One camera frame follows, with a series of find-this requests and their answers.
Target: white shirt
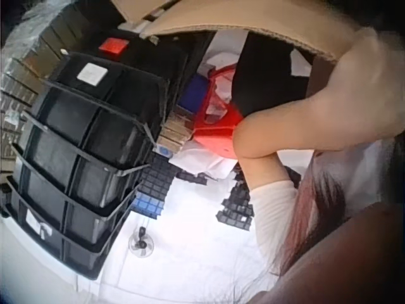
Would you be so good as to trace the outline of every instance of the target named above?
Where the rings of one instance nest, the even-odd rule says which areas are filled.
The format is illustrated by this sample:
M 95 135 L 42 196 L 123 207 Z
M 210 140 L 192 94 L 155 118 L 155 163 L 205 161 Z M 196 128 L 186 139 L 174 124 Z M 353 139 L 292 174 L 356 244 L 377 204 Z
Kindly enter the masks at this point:
M 390 143 L 377 141 L 344 151 L 324 152 L 315 158 L 314 172 L 327 171 L 342 186 L 346 217 L 352 217 L 380 200 L 380 166 Z M 304 157 L 308 162 L 308 153 Z M 258 245 L 269 265 L 272 265 L 287 237 L 297 194 L 298 190 L 290 180 L 267 184 L 250 193 Z M 314 227 L 316 216 L 314 207 L 307 233 Z

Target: white floor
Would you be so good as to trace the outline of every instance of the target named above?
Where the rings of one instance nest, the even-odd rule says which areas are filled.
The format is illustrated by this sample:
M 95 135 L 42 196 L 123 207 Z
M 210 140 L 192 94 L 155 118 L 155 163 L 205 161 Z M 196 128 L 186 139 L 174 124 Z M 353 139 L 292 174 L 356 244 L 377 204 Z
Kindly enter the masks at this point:
M 264 273 L 254 227 L 242 231 L 215 217 L 233 185 L 232 179 L 209 181 L 208 186 L 175 179 L 158 220 L 131 214 L 95 282 L 76 276 L 18 231 L 11 219 L 4 220 L 2 235 L 9 241 L 1 240 L 2 270 L 6 268 L 1 272 L 2 290 L 21 304 L 212 303 L 232 300 L 234 288 L 248 298 L 269 288 L 273 278 Z M 128 239 L 140 225 L 155 243 L 145 259 L 128 250 Z

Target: red object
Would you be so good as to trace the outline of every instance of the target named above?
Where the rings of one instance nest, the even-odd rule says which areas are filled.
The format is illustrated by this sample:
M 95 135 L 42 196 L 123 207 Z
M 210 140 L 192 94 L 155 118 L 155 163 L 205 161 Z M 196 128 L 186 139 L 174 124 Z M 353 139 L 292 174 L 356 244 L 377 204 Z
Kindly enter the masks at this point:
M 215 93 L 215 79 L 219 76 L 233 79 L 236 65 L 227 66 L 218 71 L 212 71 L 209 75 L 209 89 L 202 106 L 196 115 L 194 122 L 194 139 L 210 151 L 225 157 L 236 159 L 232 136 L 234 129 L 242 121 L 243 116 L 233 106 L 226 104 Z M 210 103 L 221 103 L 227 113 L 217 122 L 209 124 L 206 122 L 206 112 Z
M 105 40 L 103 42 L 103 44 L 101 44 L 99 46 L 99 49 L 101 51 L 110 52 L 110 53 L 119 55 L 126 48 L 128 43 L 129 43 L 128 40 L 110 37 L 110 38 L 107 38 L 107 40 Z

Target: red label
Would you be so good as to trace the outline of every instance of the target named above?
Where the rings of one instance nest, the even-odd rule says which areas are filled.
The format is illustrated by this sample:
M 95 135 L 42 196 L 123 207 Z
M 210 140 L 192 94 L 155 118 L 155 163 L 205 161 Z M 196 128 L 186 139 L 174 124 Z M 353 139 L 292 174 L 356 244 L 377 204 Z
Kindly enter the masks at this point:
M 103 44 L 99 47 L 101 51 L 110 52 L 113 54 L 121 54 L 121 52 L 126 48 L 129 41 L 119 38 L 107 38 Z

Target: cardboard flap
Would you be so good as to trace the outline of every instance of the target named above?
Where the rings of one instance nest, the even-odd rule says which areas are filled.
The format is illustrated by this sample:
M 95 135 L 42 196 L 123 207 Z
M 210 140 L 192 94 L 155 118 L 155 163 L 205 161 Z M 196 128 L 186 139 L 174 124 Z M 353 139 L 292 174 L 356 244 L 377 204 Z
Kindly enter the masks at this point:
M 358 26 L 320 0 L 181 0 L 144 33 L 233 28 L 270 35 L 336 60 L 350 48 Z
M 136 23 L 170 0 L 111 0 L 126 21 Z

